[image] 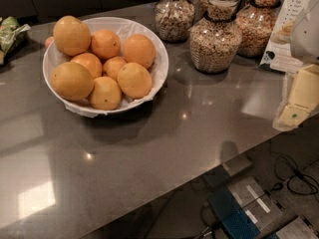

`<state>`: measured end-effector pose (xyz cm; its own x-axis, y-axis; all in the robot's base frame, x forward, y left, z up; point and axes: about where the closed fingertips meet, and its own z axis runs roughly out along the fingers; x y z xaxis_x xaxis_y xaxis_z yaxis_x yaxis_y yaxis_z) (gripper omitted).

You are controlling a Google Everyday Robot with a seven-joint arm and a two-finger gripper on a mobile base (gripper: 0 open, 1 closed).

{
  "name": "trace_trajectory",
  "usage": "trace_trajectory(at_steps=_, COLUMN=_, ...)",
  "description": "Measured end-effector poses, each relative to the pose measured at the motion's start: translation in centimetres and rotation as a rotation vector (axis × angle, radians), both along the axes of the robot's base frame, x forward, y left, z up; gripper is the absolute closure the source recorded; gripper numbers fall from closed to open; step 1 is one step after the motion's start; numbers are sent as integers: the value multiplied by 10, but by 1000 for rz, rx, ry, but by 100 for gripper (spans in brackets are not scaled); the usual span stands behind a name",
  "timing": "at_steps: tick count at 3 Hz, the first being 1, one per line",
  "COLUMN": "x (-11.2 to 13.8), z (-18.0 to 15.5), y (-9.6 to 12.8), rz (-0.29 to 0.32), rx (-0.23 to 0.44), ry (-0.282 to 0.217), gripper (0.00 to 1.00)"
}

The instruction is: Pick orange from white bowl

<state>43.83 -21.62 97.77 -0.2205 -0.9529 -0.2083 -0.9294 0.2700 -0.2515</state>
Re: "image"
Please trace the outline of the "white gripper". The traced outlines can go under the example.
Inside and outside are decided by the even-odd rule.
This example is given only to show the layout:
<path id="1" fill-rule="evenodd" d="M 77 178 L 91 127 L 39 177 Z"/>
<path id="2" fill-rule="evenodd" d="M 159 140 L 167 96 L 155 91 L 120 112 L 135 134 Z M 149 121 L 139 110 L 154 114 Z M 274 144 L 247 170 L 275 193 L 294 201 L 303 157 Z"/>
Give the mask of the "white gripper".
<path id="1" fill-rule="evenodd" d="M 319 106 L 319 0 L 309 0 L 296 17 L 290 51 L 294 58 L 310 64 L 284 77 L 282 102 L 272 123 L 279 131 L 298 128 Z"/>

